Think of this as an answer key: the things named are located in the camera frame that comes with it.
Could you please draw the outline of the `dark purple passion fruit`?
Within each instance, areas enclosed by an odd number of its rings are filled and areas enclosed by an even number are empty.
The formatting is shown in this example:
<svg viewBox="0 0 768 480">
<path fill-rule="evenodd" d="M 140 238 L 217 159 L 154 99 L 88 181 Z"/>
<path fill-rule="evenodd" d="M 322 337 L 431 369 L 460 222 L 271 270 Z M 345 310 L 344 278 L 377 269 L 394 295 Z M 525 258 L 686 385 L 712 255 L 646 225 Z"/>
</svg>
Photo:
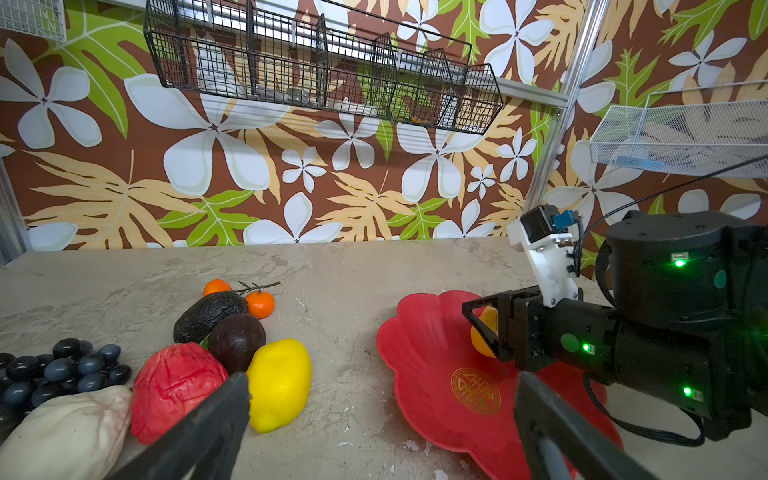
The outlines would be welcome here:
<svg viewBox="0 0 768 480">
<path fill-rule="evenodd" d="M 260 320 L 247 313 L 238 313 L 219 321 L 209 336 L 208 351 L 228 374 L 245 372 L 266 340 Z"/>
</svg>

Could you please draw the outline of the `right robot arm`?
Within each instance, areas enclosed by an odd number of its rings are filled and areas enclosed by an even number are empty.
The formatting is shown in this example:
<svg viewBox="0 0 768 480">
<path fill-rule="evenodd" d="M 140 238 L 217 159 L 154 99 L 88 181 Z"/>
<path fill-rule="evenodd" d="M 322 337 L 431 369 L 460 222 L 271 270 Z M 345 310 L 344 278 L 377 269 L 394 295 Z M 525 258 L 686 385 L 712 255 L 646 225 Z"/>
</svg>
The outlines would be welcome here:
<svg viewBox="0 0 768 480">
<path fill-rule="evenodd" d="M 567 364 L 586 387 L 623 385 L 679 408 L 698 428 L 689 438 L 626 425 L 662 443 L 719 441 L 766 412 L 765 227 L 719 211 L 630 211 L 597 254 L 601 305 L 576 283 L 585 233 L 579 214 L 551 205 L 509 226 L 536 285 L 462 306 L 493 357 L 527 372 Z"/>
</svg>

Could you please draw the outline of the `yellow lemon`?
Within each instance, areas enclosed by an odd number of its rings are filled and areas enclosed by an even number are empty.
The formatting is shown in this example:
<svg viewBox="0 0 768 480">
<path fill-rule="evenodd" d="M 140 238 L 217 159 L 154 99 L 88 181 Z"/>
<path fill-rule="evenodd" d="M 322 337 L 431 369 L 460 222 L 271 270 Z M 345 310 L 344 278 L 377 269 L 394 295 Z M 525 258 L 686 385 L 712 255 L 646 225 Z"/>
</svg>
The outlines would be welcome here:
<svg viewBox="0 0 768 480">
<path fill-rule="evenodd" d="M 266 434 L 292 423 L 305 408 L 311 389 L 312 363 L 305 346 L 295 339 L 258 349 L 246 371 L 250 394 L 250 425 Z"/>
</svg>

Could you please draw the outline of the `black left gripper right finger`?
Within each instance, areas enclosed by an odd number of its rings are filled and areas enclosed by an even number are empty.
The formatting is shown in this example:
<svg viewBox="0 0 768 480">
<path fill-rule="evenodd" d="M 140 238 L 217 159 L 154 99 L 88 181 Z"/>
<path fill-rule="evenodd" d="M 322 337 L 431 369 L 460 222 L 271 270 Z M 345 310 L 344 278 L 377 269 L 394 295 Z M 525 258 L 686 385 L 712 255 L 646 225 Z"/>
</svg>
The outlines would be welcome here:
<svg viewBox="0 0 768 480">
<path fill-rule="evenodd" d="M 515 424 L 533 479 L 652 479 L 570 404 L 532 373 L 519 375 Z"/>
</svg>

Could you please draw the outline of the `red apple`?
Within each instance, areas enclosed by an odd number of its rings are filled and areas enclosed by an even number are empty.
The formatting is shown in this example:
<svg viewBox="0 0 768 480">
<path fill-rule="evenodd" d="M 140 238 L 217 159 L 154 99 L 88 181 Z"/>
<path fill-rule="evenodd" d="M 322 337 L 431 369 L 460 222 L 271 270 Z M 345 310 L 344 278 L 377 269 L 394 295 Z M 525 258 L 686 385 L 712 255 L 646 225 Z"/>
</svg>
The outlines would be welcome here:
<svg viewBox="0 0 768 480">
<path fill-rule="evenodd" d="M 133 383 L 132 435 L 153 444 L 227 380 L 222 364 L 196 343 L 156 352 Z"/>
</svg>

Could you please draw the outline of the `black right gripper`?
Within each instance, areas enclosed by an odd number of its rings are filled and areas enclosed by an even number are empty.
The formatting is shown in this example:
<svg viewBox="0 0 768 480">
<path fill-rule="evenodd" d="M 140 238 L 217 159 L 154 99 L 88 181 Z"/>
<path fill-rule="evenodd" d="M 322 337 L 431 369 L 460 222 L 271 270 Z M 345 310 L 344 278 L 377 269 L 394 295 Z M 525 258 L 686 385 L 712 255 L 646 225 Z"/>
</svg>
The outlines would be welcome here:
<svg viewBox="0 0 768 480">
<path fill-rule="evenodd" d="M 481 355 L 512 361 L 521 371 L 538 372 L 555 360 L 547 352 L 548 310 L 538 287 L 505 291 L 462 303 L 470 341 Z"/>
</svg>

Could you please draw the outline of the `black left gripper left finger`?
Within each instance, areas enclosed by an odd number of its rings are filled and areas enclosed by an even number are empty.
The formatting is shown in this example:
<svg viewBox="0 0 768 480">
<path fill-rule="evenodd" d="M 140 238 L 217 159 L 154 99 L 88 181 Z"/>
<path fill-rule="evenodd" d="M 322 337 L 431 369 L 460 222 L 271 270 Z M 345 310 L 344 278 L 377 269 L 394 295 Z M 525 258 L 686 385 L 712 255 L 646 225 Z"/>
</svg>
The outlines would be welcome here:
<svg viewBox="0 0 768 480">
<path fill-rule="evenodd" d="M 112 479 L 229 479 L 249 425 L 247 376 L 238 372 Z"/>
</svg>

